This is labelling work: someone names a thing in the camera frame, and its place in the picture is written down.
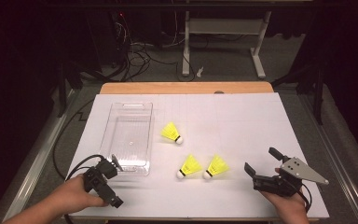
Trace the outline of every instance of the white tabletop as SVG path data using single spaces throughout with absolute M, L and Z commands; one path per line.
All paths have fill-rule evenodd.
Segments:
M 150 172 L 140 176 L 119 175 L 109 180 L 109 186 L 124 201 L 118 209 L 88 208 L 72 217 L 272 219 L 277 217 L 275 210 L 253 190 L 252 178 L 243 170 L 245 162 L 258 175 L 276 175 L 274 168 L 281 162 L 269 155 L 270 147 L 306 162 L 278 93 L 100 94 L 70 170 L 100 152 L 111 105 L 123 102 L 153 104 Z M 160 135 L 169 121 L 184 137 L 182 145 Z M 218 154 L 230 170 L 210 180 L 202 178 L 203 171 L 178 179 L 175 175 L 189 154 L 204 170 L 213 155 Z M 96 160 L 87 164 L 95 165 Z M 309 218 L 328 217 L 317 186 L 304 183 L 313 200 Z

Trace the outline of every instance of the human hand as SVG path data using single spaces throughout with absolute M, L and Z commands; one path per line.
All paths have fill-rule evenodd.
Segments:
M 305 209 L 305 202 L 299 194 L 296 193 L 291 197 L 281 197 L 277 194 L 265 191 L 260 191 L 260 193 L 275 206 L 278 216 L 284 223 L 309 223 Z
M 48 206 L 53 206 L 58 215 L 81 211 L 87 207 L 102 207 L 108 204 L 98 196 L 88 194 L 84 190 L 83 175 L 69 179 L 57 187 L 45 200 Z

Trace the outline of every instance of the gray floor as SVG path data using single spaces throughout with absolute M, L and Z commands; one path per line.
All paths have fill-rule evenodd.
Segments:
M 219 38 L 231 39 L 235 37 L 232 35 L 219 36 Z M 260 58 L 267 75 L 266 81 L 273 81 L 287 74 L 302 40 L 303 36 L 284 40 L 279 35 L 265 39 L 260 51 Z M 192 37 L 190 43 L 192 46 L 191 66 L 195 73 L 203 67 L 201 76 L 195 77 L 193 81 L 258 81 L 249 53 L 249 48 L 255 44 L 255 41 L 256 39 L 253 36 L 246 36 L 236 41 L 214 38 L 210 39 L 207 44 L 202 37 Z M 178 81 L 178 75 L 180 77 L 182 70 L 182 48 L 146 48 L 154 60 L 177 63 L 177 69 L 172 64 L 151 61 L 149 68 L 132 80 Z M 141 63 L 142 61 L 134 59 L 134 62 Z M 104 68 L 105 72 L 109 70 L 108 66 Z M 324 87 L 322 113 L 324 125 L 320 126 L 315 124 L 314 118 L 310 114 L 311 95 L 297 95 L 295 86 L 294 84 L 284 84 L 276 88 L 275 91 L 282 98 L 283 105 L 309 165 L 330 180 L 330 185 L 320 187 L 330 218 L 320 220 L 317 223 L 358 223 L 358 146 L 356 141 L 345 120 L 337 111 L 327 87 Z M 67 111 L 67 118 L 71 118 L 80 107 L 92 100 L 100 88 L 101 83 L 97 81 L 85 81 L 85 87 L 77 93 L 76 99 Z M 78 141 L 86 125 L 84 119 L 87 118 L 91 105 L 92 103 L 81 110 L 83 112 L 82 119 L 79 119 L 80 114 L 75 116 L 57 143 L 57 163 L 64 174 L 67 173 L 72 156 L 76 151 Z M 46 141 L 48 130 L 54 128 L 49 125 L 56 119 L 54 117 L 56 113 L 57 111 L 53 111 L 50 122 L 47 123 L 46 129 L 35 143 L 28 160 L 25 161 L 16 180 L 13 181 L 4 199 L 0 202 L 0 222 L 11 206 L 24 177 L 39 152 L 40 146 Z M 50 155 L 34 191 L 29 194 L 30 197 L 26 206 L 38 202 L 61 183 L 62 180 L 53 168 Z M 103 222 L 77 220 L 76 223 Z

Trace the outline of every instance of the white shuttlecock tip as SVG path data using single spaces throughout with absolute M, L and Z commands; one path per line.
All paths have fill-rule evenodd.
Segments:
M 207 171 L 205 171 L 202 176 L 204 177 L 204 179 L 211 179 L 212 178 L 212 176 Z
M 176 177 L 178 177 L 179 179 L 183 179 L 185 176 L 182 174 L 180 170 L 178 170 L 178 172 L 176 173 Z
M 183 143 L 183 137 L 179 136 L 175 142 L 176 142 L 176 144 L 181 145 Z

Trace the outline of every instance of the shuttlecock cork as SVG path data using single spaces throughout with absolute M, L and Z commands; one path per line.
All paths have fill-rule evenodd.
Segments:
M 221 174 L 227 170 L 229 170 L 229 167 L 226 162 L 220 156 L 214 155 L 208 169 L 203 173 L 203 177 L 211 179 L 214 175 Z
M 182 168 L 176 173 L 176 177 L 179 179 L 183 179 L 186 175 L 191 175 L 198 171 L 202 170 L 202 166 L 193 157 L 193 155 L 188 155 L 185 162 L 182 165 Z
M 183 137 L 177 131 L 175 125 L 169 122 L 161 131 L 161 135 L 175 141 L 176 144 L 183 143 Z

